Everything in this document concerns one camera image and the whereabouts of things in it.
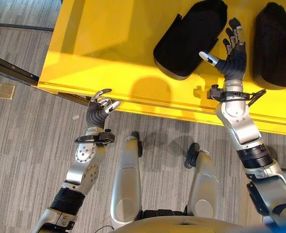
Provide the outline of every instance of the black wrist bracket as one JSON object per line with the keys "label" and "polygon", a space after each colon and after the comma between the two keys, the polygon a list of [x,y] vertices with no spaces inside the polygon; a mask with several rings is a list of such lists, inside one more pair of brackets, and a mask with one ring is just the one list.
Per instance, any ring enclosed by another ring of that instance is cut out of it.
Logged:
{"label": "black wrist bracket", "polygon": [[96,143],[106,145],[115,141],[115,135],[111,133],[110,129],[106,129],[105,132],[99,133],[99,135],[86,135],[77,137],[75,143]]}
{"label": "black wrist bracket", "polygon": [[[217,84],[212,85],[212,88],[207,92],[207,98],[209,100],[217,100],[218,102],[231,102],[231,101],[250,101],[249,107],[255,103],[260,97],[262,97],[267,91],[265,89],[256,93],[245,93],[239,91],[224,91],[223,88],[219,88]],[[227,97],[238,97],[236,99],[228,100]]]}

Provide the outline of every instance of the silver fingertip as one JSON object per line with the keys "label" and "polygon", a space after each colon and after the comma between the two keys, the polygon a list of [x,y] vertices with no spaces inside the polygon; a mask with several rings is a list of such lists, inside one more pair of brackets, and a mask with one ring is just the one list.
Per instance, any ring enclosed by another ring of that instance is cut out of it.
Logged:
{"label": "silver fingertip", "polygon": [[219,62],[218,57],[211,55],[211,54],[208,54],[208,53],[205,53],[203,51],[199,52],[199,56],[203,60],[205,60],[206,62],[210,63],[212,66],[215,66],[217,64],[217,62]]}
{"label": "silver fingertip", "polygon": [[244,36],[244,32],[243,32],[243,27],[242,26],[238,26],[236,28],[237,34],[238,34],[238,39],[239,39],[239,44],[243,45],[245,42],[245,36]]}
{"label": "silver fingertip", "polygon": [[104,107],[104,111],[107,114],[110,114],[112,111],[117,109],[120,106],[120,101],[115,101],[112,104],[109,104],[108,106]]}

